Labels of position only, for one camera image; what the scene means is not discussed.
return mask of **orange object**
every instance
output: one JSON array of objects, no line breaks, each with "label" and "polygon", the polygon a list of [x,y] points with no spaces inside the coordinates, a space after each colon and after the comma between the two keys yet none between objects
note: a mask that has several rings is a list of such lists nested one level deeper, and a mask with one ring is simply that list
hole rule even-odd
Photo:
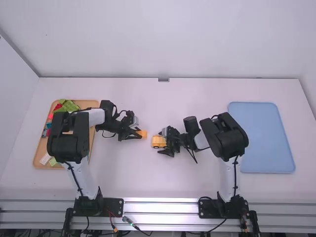
[{"label": "orange object", "polygon": [[168,148],[166,139],[161,135],[155,135],[152,138],[152,147],[155,149],[158,148]]},{"label": "orange object", "polygon": [[142,136],[142,138],[147,138],[147,131],[141,130],[141,131],[136,131],[139,135]]}]

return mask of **wooden tray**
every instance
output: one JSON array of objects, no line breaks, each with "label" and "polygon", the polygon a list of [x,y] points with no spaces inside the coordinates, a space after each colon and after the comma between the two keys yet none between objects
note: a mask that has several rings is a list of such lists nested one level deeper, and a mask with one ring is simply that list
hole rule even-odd
[{"label": "wooden tray", "polygon": [[[93,107],[93,108],[98,108],[100,106],[100,103],[96,100],[72,100],[76,105],[78,105],[81,109],[86,109],[88,107]],[[55,106],[58,104],[58,100],[54,101],[52,104],[51,104],[51,107],[50,107],[50,110],[49,110],[49,113],[50,114],[53,109],[55,108]],[[95,129],[94,127],[91,127],[90,128],[90,153],[89,153],[89,160],[90,160],[90,157],[91,157],[91,148],[92,148],[92,143],[93,143],[93,138],[94,138],[94,132],[95,132]],[[40,138],[39,140],[39,145],[38,145],[38,148],[36,150],[36,153],[35,153],[35,156],[33,158],[33,166],[36,168],[36,169],[63,169],[63,167],[60,165],[60,164],[56,164],[54,165],[53,167],[49,164],[49,162],[46,164],[46,165],[42,165],[40,163],[40,159],[46,154],[47,152],[47,148],[46,148],[46,145],[47,145],[47,140],[48,138],[45,137],[45,138]]]}]

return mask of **yellow toy car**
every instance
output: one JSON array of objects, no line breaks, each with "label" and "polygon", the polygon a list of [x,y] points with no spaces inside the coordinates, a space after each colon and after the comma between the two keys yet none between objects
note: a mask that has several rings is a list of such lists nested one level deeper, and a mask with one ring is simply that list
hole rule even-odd
[{"label": "yellow toy car", "polygon": [[168,148],[166,139],[161,135],[155,135],[152,138],[152,147],[155,149],[158,148]]}]

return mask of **robotic arm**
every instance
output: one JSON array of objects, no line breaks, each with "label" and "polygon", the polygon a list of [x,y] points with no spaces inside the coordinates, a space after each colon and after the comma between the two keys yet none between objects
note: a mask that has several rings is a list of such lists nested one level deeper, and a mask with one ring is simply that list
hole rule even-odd
[{"label": "robotic arm", "polygon": [[229,202],[239,194],[239,178],[235,177],[239,166],[236,164],[238,157],[245,153],[249,144],[247,134],[227,112],[201,120],[199,123],[202,130],[195,116],[187,117],[183,121],[187,133],[180,134],[171,126],[162,130],[160,134],[165,137],[167,148],[158,153],[174,157],[183,146],[192,151],[192,157],[197,163],[193,152],[211,148],[214,155],[220,158],[219,195],[224,202]]},{"label": "robotic arm", "polygon": [[[126,115],[117,120],[122,112]],[[108,205],[88,167],[90,127],[95,126],[96,131],[113,132],[119,141],[142,138],[134,113],[122,112],[118,113],[111,101],[102,100],[100,108],[58,112],[53,117],[47,152],[67,170],[76,190],[74,209],[83,216],[99,215]]]},{"label": "robotic arm", "polygon": [[201,120],[201,129],[194,116],[183,121],[186,133],[180,134],[171,126],[159,133],[166,139],[167,148],[158,153],[174,157],[183,146],[197,163],[194,152],[210,148],[220,158],[220,190],[217,192],[217,199],[201,197],[198,201],[199,217],[240,219],[244,233],[248,231],[246,219],[250,218],[253,232],[255,236],[259,236],[256,212],[249,211],[248,202],[239,194],[238,158],[244,155],[245,148],[249,145],[247,134],[227,112]]}]

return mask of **white wall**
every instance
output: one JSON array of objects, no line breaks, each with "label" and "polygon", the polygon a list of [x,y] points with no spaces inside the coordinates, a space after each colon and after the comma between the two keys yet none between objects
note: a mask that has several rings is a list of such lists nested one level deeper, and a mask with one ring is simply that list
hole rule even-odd
[{"label": "white wall", "polygon": [[39,77],[0,36],[0,177],[38,80]]},{"label": "white wall", "polygon": [[314,0],[2,0],[43,77],[299,78],[316,114]]}]

